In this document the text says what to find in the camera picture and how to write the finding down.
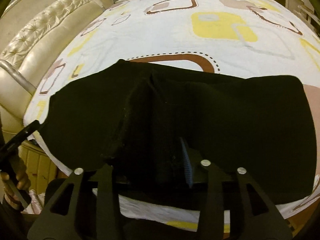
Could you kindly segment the person left hand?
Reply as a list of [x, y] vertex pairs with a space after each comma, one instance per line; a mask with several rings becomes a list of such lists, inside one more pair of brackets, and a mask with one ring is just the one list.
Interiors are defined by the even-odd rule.
[[[16, 174], [16, 179], [18, 181], [16, 186], [17, 189], [29, 193], [29, 187], [31, 186], [31, 182], [26, 173], [27, 168], [24, 164], [24, 161], [19, 156], [16, 156], [12, 160], [11, 166]], [[1, 171], [1, 180], [3, 182], [4, 188], [4, 199], [13, 209], [19, 210], [22, 204], [8, 184], [10, 176], [6, 172]]]

